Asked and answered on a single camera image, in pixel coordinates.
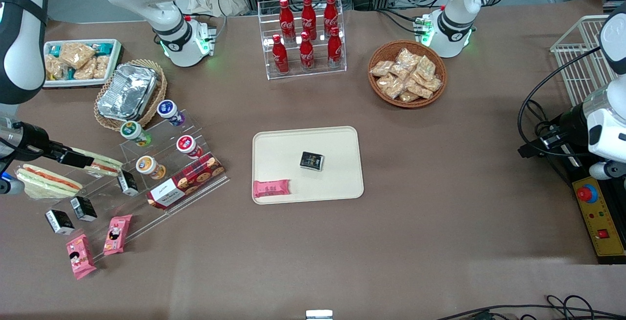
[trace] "red bottle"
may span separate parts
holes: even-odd
[[[302,30],[309,33],[311,40],[317,39],[317,30],[315,22],[315,11],[311,6],[313,0],[303,0],[304,8],[302,8]]]
[[[274,62],[278,74],[285,75],[289,72],[289,61],[287,60],[287,49],[280,43],[280,35],[274,34],[272,36],[274,46],[272,47],[272,54],[274,56]]]
[[[337,26],[331,28],[331,37],[328,39],[328,66],[330,68],[341,66],[341,39]]]
[[[285,44],[295,44],[295,25],[293,25],[293,13],[289,9],[289,0],[280,0],[280,30]]]
[[[331,36],[331,28],[337,26],[337,6],[336,0],[326,0],[326,9],[324,10],[324,37],[328,39]]]
[[[313,59],[313,45],[309,41],[309,33],[303,31],[302,43],[300,44],[300,63],[302,64],[302,71],[308,73],[315,68],[315,59]]]

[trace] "bread basket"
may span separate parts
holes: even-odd
[[[156,83],[156,88],[154,90],[154,93],[152,94],[152,97],[150,97],[150,102],[148,102],[148,106],[146,106],[146,110],[143,116],[139,118],[139,120],[137,121],[139,122],[139,124],[141,124],[143,128],[146,128],[148,122],[150,122],[152,117],[154,117],[155,113],[157,113],[157,106],[159,102],[165,99],[165,90],[167,89],[167,80],[165,79],[165,74],[163,74],[163,68],[161,68],[161,66],[159,66],[155,62],[149,61],[147,59],[135,59],[127,63],[134,64],[136,66],[152,68],[156,70],[156,72],[159,74],[159,77],[160,77],[159,81]],[[121,128],[121,125],[124,124],[123,121],[118,121],[117,119],[102,117],[102,115],[98,112],[98,101],[100,100],[102,95],[105,94],[105,92],[111,85],[111,81],[114,76],[115,76],[115,73],[113,73],[113,75],[109,77],[109,79],[107,79],[107,82],[102,87],[102,90],[100,90],[98,97],[96,97],[96,102],[93,106],[93,113],[96,116],[96,120],[98,121],[98,123],[100,123],[103,127],[108,128],[110,130],[119,131],[119,128]]]
[[[396,57],[400,53],[402,48],[406,48],[411,51],[411,53],[416,55],[425,55],[428,57],[436,66],[435,75],[441,80],[441,87],[439,90],[435,91],[430,99],[419,98],[411,102],[402,102],[400,100],[391,99],[387,95],[383,94],[378,85],[376,84],[376,77],[374,77],[369,70],[373,68],[380,61],[396,61]],[[426,106],[431,102],[438,99],[443,91],[446,89],[447,85],[447,70],[446,66],[443,63],[443,60],[439,55],[431,50],[430,48],[422,45],[417,41],[410,40],[396,40],[388,42],[378,48],[378,50],[374,51],[372,58],[369,59],[369,67],[367,68],[367,77],[369,77],[369,84],[372,86],[372,89],[378,96],[380,96],[383,100],[389,102],[390,104],[396,105],[401,108],[419,108],[422,106]]]

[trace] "table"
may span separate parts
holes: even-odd
[[[228,22],[215,57],[189,69],[165,59],[146,23],[54,23],[49,40],[115,38],[125,61],[161,64],[168,97],[204,124],[231,181],[80,281],[38,203],[2,197],[0,313],[301,319],[306,309],[333,309],[338,320],[435,319],[543,304],[549,293],[626,312],[625,267],[595,265],[568,188],[547,162],[516,152],[521,101],[555,68],[549,46],[582,15],[601,12],[600,0],[485,8],[471,44],[446,60],[445,94],[420,110],[394,108],[369,88],[370,55],[408,36],[375,12],[346,14],[347,72],[272,82],[255,17]],[[93,118],[97,92],[42,91],[18,115],[67,145],[106,150],[122,138]],[[558,82],[537,100],[549,115],[567,108]],[[361,198],[252,202],[257,132],[344,125],[358,130]]]

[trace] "red cookie box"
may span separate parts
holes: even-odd
[[[150,190],[146,195],[148,203],[162,210],[171,208],[176,202],[194,193],[199,187],[222,173],[224,173],[222,164],[212,153],[206,153],[167,181]]]

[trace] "pink snack package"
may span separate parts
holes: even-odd
[[[72,263],[72,272],[77,280],[87,276],[94,271],[96,267],[93,264],[93,258],[89,251],[89,242],[87,236],[81,234],[71,242],[65,244],[69,261]]]
[[[254,181],[252,191],[252,194],[255,198],[270,197],[272,195],[291,194],[289,191],[289,180],[279,180],[271,182]]]
[[[105,255],[124,251],[124,242],[128,233],[128,226],[132,215],[116,216],[109,223],[109,231],[105,240]]]

